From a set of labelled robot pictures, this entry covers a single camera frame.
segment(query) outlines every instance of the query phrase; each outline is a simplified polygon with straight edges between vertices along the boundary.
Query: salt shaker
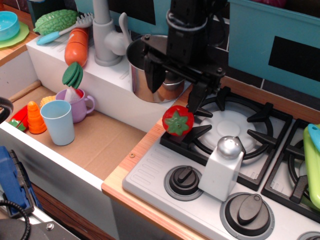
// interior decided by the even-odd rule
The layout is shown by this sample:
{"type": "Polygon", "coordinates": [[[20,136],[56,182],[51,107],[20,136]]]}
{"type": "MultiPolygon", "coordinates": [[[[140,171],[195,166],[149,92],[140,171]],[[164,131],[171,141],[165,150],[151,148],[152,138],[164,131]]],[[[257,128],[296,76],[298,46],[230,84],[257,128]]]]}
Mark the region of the salt shaker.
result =
{"type": "Polygon", "coordinates": [[[245,150],[237,137],[222,137],[210,155],[198,188],[226,201],[237,182],[245,150]]]}

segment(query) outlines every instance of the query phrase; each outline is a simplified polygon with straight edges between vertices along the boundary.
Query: black burner grate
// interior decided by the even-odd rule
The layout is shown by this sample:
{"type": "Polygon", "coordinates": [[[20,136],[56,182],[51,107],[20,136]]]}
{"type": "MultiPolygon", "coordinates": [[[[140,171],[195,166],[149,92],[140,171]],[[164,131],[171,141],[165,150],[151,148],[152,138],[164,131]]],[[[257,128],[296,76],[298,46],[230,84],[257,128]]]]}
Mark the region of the black burner grate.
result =
{"type": "MultiPolygon", "coordinates": [[[[231,92],[231,89],[229,87],[224,87],[218,92],[216,96],[205,99],[195,115],[212,118],[213,113],[208,112],[207,110],[203,109],[203,107],[209,104],[216,104],[221,111],[224,111],[226,102],[237,103],[252,109],[255,114],[247,118],[247,121],[249,123],[265,124],[266,134],[251,129],[247,131],[247,134],[260,142],[261,146],[253,152],[246,153],[243,160],[245,161],[254,158],[264,152],[268,153],[267,160],[265,161],[256,179],[250,178],[241,173],[239,173],[237,179],[238,183],[257,191],[261,184],[262,178],[265,175],[267,168],[276,153],[277,148],[279,147],[280,142],[282,141],[292,122],[292,116],[274,109],[271,103],[267,102],[266,104],[260,104],[258,102],[234,94],[231,92]],[[274,137],[274,129],[272,122],[270,121],[270,117],[277,118],[284,122],[281,133],[277,138],[274,137]]],[[[199,140],[199,137],[201,137],[211,129],[211,125],[196,126],[193,127],[187,135],[182,137],[172,136],[169,133],[165,132],[160,139],[160,143],[167,148],[205,166],[207,164],[208,157],[194,150],[193,146],[197,146],[204,153],[210,155],[213,152],[213,149],[205,146],[199,140]]]]}
{"type": "Polygon", "coordinates": [[[310,201],[308,192],[307,175],[298,176],[295,171],[295,159],[305,160],[303,135],[297,143],[292,143],[296,132],[303,130],[308,126],[309,122],[297,119],[290,131],[290,134],[283,146],[283,149],[271,171],[270,176],[262,190],[262,194],[294,211],[300,213],[318,223],[320,223],[320,209],[317,209],[310,201]],[[281,164],[287,165],[287,174],[293,182],[291,194],[284,194],[273,188],[276,180],[277,172],[281,170],[281,164]]]}

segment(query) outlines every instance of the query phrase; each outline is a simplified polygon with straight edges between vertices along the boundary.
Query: stove knob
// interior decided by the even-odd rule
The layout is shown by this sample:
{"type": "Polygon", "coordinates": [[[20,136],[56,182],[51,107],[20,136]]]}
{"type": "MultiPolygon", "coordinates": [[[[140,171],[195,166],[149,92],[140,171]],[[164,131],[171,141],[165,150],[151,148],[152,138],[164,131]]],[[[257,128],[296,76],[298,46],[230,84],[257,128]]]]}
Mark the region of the stove knob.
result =
{"type": "Polygon", "coordinates": [[[180,195],[191,195],[198,190],[199,177],[191,166],[176,169],[169,180],[171,189],[180,195]]]}
{"type": "Polygon", "coordinates": [[[233,160],[243,151],[243,146],[239,138],[225,136],[218,141],[216,150],[224,159],[233,160]]]}
{"type": "Polygon", "coordinates": [[[258,236],[269,229],[270,213],[259,194],[240,194],[226,205],[225,217],[229,225],[245,236],[258,236]]]}
{"type": "Polygon", "coordinates": [[[306,238],[305,240],[320,240],[320,236],[311,236],[306,238]]]}

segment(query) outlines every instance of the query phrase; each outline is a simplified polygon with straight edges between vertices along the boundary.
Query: faucet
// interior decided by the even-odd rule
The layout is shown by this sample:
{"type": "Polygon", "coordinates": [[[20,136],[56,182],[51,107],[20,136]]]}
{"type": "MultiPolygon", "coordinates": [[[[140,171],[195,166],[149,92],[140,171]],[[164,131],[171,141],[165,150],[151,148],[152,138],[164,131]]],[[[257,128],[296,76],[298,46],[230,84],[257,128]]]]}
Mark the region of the faucet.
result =
{"type": "Polygon", "coordinates": [[[94,59],[98,65],[109,67],[118,64],[132,42],[128,30],[128,17],[123,12],[119,17],[122,32],[117,32],[110,16],[108,0],[93,0],[94,59]]]}

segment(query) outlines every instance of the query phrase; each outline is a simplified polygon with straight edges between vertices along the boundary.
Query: faucet handle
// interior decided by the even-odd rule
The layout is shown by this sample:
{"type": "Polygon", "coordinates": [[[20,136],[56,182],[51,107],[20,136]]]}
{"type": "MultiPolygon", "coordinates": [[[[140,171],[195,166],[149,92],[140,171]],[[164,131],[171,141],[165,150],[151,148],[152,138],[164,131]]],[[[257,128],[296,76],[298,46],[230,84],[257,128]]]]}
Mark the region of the faucet handle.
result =
{"type": "Polygon", "coordinates": [[[119,25],[123,33],[124,47],[127,49],[129,44],[132,42],[132,39],[128,29],[128,16],[125,12],[123,12],[119,17],[119,25]]]}

